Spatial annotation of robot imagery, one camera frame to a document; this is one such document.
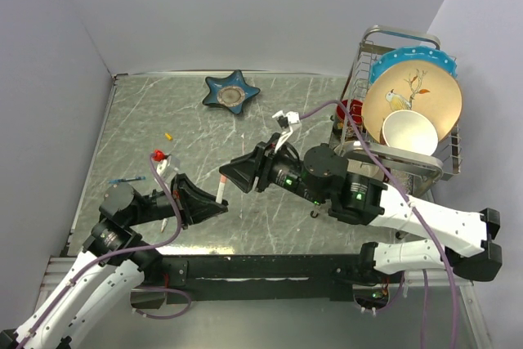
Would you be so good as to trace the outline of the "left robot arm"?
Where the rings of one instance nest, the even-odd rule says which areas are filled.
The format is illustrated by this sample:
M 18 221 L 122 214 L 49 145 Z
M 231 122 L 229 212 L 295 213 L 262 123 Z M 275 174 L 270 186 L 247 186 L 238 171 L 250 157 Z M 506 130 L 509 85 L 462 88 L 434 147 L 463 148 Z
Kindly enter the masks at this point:
M 111 186 L 92 227 L 65 277 L 47 300 L 18 328 L 1 332 L 3 348 L 71 348 L 89 318 L 108 310 L 140 284 L 156 283 L 163 273 L 157 246 L 132 228 L 175 217 L 176 233 L 226 213 L 228 203 L 178 174 L 168 188 L 141 195 L 132 185 Z

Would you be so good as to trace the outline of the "white marker orange tip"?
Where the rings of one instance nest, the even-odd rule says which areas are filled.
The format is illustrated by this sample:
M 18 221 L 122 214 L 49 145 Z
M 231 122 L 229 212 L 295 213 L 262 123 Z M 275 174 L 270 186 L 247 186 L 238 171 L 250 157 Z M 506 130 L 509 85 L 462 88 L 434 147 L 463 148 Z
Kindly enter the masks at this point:
M 223 195 L 224 195 L 224 191 L 225 191 L 226 182 L 227 182 L 227 178 L 225 176 L 221 175 L 220 181 L 218 184 L 218 188 L 217 188 L 216 199 L 215 199 L 215 201 L 219 204 L 221 204 L 223 201 Z

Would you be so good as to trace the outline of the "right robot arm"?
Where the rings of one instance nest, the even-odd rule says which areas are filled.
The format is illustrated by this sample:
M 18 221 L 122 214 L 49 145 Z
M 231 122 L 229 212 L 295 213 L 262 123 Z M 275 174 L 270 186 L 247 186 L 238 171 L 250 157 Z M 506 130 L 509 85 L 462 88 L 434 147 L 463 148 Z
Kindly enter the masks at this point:
M 347 160 L 325 144 L 309 149 L 301 159 L 294 154 L 290 144 L 276 148 L 261 142 L 219 172 L 244 193 L 276 185 L 315 205 L 329 203 L 329 216 L 340 222 L 418 237 L 400 244 L 364 244 L 357 271 L 367 282 L 408 270 L 450 269 L 460 278 L 480 282 L 490 282 L 499 273 L 502 249 L 494 242 L 500 229 L 498 211 L 464 212 L 403 196 L 391 184 L 349 172 Z

